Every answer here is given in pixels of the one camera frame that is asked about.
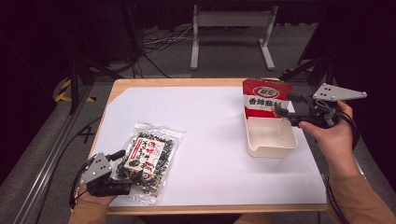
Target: metal bracket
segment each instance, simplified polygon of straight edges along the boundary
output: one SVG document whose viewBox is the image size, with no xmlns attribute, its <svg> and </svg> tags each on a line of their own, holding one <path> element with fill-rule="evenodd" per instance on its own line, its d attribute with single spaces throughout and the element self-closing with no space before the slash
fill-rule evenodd
<svg viewBox="0 0 396 224">
<path fill-rule="evenodd" d="M 341 100 L 354 100 L 367 97 L 365 91 L 352 91 L 349 89 L 323 83 L 312 96 L 315 100 L 336 102 Z"/>
<path fill-rule="evenodd" d="M 111 173 L 112 168 L 103 152 L 99 152 L 93 160 L 90 168 L 81 176 L 80 184 L 85 185 L 100 176 Z"/>
</svg>

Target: wooden table edge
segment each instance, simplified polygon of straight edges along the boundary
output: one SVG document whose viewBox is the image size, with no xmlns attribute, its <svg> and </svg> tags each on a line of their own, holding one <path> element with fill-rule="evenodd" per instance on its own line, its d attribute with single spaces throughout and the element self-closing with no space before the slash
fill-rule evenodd
<svg viewBox="0 0 396 224">
<path fill-rule="evenodd" d="M 244 214 L 277 212 L 323 212 L 326 203 L 312 204 L 266 204 L 266 205 L 202 205 L 202 206 L 114 206 L 109 207 L 110 215 L 182 215 L 182 214 Z"/>
</svg>

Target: white table surface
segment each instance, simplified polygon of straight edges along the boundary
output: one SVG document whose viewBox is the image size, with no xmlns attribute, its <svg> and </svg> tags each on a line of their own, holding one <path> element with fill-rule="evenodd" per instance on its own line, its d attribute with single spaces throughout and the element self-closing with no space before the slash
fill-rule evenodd
<svg viewBox="0 0 396 224">
<path fill-rule="evenodd" d="M 250 157 L 243 109 L 242 87 L 129 88 L 106 107 L 92 155 L 121 150 L 138 121 L 157 123 L 186 136 L 156 206 L 326 203 L 303 131 L 293 127 L 298 146 L 284 159 Z"/>
</svg>

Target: plastic bag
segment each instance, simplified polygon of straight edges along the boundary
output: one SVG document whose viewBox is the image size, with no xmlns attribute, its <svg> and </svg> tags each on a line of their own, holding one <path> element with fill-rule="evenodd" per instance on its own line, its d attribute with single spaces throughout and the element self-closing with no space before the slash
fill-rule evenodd
<svg viewBox="0 0 396 224">
<path fill-rule="evenodd" d="M 184 135 L 161 125 L 138 122 L 125 143 L 125 157 L 117 165 L 116 178 L 133 180 L 131 193 L 121 198 L 149 204 L 161 199 L 166 173 Z"/>
</svg>

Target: white box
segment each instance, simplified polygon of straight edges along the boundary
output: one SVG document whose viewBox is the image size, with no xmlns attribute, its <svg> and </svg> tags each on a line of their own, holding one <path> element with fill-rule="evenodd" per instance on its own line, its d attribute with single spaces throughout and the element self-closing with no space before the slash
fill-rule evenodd
<svg viewBox="0 0 396 224">
<path fill-rule="evenodd" d="M 245 121 L 247 152 L 252 157 L 284 158 L 298 145 L 287 119 L 249 117 Z"/>
</svg>

